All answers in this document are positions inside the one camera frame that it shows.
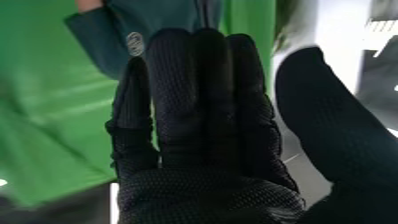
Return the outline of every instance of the green fabric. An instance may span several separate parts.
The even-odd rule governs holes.
[[[228,33],[254,36],[270,66],[274,0],[226,1]],[[109,119],[116,81],[64,26],[73,1],[0,3],[0,191],[38,206],[114,179]]]

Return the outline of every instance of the white surface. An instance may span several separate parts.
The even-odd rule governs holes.
[[[118,193],[119,184],[111,184],[111,224],[118,224],[119,221],[119,206],[118,206]]]
[[[7,185],[7,181],[4,179],[0,179],[0,187]]]
[[[393,129],[389,129],[389,132],[391,132],[391,134],[397,136],[397,138],[398,138],[398,131],[397,130],[393,130]]]
[[[370,9],[372,0],[301,0],[286,28],[290,46],[274,56],[274,75],[286,56],[318,45],[340,80],[357,92]]]
[[[352,93],[363,67],[363,40],[372,0],[318,0],[317,44],[325,61]]]

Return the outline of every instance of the textured glove fabric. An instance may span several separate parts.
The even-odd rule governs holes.
[[[286,125],[334,183],[301,223],[397,223],[398,141],[336,78],[318,48],[288,57],[276,90]]]
[[[153,37],[146,62],[148,70],[141,58],[130,61],[107,122],[119,223],[295,223],[304,200],[279,160],[281,136],[251,38],[224,38],[215,30],[166,30]]]

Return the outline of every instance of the black fabric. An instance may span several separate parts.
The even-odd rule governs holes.
[[[150,71],[141,58],[130,61],[107,123],[119,223],[295,223],[304,200],[279,160],[281,136],[256,84],[263,71],[251,38],[169,29],[153,37],[146,62]],[[150,144],[150,95],[162,167]],[[246,110],[251,103],[258,105]]]
[[[333,194],[299,223],[397,223],[398,141],[352,96],[318,48],[286,59],[278,105]]]
[[[162,31],[148,65],[150,71],[144,60],[132,59],[107,123],[119,223],[395,223],[398,141],[334,76],[320,49],[288,57],[276,80],[283,119],[334,183],[306,214],[279,159],[281,134],[249,36]]]

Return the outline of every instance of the teal fabric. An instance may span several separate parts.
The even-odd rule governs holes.
[[[221,0],[210,2],[210,24],[219,26]],[[201,0],[107,1],[107,6],[75,14],[66,24],[102,72],[119,79],[130,53],[126,37],[132,32],[144,36],[144,43],[158,30],[198,30],[205,25]]]

